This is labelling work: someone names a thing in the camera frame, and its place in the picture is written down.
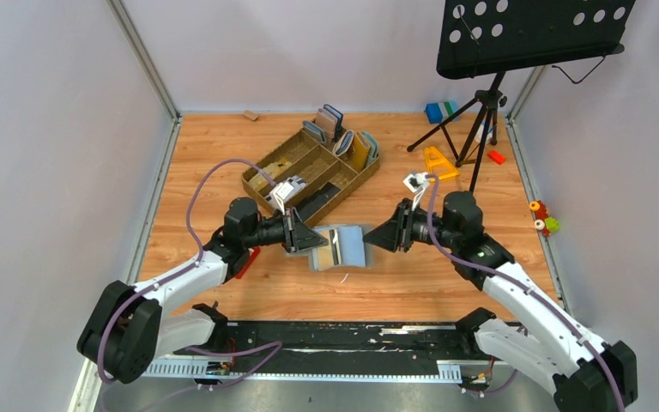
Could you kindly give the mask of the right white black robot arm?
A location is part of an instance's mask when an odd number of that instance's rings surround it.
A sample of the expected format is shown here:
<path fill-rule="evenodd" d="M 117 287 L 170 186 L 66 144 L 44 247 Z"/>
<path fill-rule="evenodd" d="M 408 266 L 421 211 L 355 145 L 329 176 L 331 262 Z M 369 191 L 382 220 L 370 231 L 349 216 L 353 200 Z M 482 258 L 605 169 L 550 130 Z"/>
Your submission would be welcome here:
<path fill-rule="evenodd" d="M 485 232 L 469 191 L 444 197 L 440 215 L 403 199 L 367 244 L 408 251 L 436 246 L 456 272 L 517 317 L 518 332 L 479 307 L 456 322 L 470 346 L 501 359 L 545 389 L 560 411 L 622 411 L 638 399 L 638 363 L 624 342 L 608 343 L 547 296 L 522 265 Z"/>

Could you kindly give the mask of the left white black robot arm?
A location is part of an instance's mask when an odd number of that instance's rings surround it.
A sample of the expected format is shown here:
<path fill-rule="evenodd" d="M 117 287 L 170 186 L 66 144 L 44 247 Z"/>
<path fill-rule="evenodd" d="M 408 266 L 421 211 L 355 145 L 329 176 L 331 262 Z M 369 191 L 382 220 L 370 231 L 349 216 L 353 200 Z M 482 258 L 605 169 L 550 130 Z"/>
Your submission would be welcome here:
<path fill-rule="evenodd" d="M 108 284 L 76 350 L 106 381 L 128 384 L 163 355 L 206 343 L 219 348 L 226 339 L 225 315 L 206 304 L 180 315 L 175 310 L 199 293 L 240 277 L 263 246 L 299 252 L 328 243 L 294 207 L 263 217 L 252 198 L 237 198 L 229 204 L 222 226 L 192 259 L 148 281 Z"/>

